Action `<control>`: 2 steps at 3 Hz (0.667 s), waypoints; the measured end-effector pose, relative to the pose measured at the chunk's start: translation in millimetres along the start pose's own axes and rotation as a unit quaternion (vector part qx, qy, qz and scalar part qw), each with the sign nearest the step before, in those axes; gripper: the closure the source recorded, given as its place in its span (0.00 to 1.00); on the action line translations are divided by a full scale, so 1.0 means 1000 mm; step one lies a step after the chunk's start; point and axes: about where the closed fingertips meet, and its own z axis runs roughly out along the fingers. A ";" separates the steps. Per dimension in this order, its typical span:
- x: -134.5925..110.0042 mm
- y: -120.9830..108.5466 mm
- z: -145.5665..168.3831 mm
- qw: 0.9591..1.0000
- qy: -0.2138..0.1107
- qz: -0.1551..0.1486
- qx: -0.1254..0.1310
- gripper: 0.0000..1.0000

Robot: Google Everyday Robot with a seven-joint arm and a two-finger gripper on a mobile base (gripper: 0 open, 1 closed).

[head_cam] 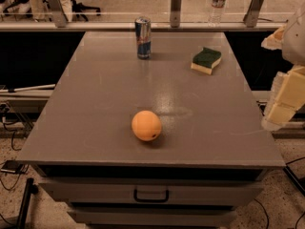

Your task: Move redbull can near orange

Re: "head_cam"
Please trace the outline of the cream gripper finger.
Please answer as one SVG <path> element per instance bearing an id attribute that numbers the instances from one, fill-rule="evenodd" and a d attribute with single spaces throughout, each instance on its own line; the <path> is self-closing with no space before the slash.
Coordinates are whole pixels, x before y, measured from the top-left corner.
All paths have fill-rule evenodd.
<path id="1" fill-rule="evenodd" d="M 305 67 L 294 65 L 287 73 L 276 74 L 261 125 L 267 131 L 277 131 L 304 105 Z"/>
<path id="2" fill-rule="evenodd" d="M 278 28 L 274 33 L 266 37 L 262 43 L 261 47 L 267 50 L 281 50 L 282 49 L 282 38 L 286 26 Z"/>

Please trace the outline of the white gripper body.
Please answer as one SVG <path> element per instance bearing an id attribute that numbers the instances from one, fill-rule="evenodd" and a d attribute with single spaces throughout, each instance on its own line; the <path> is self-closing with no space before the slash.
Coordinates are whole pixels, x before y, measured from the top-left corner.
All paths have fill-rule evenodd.
<path id="1" fill-rule="evenodd" d="M 282 56 L 294 65 L 305 65 L 305 3 L 288 20 L 282 38 Z"/>

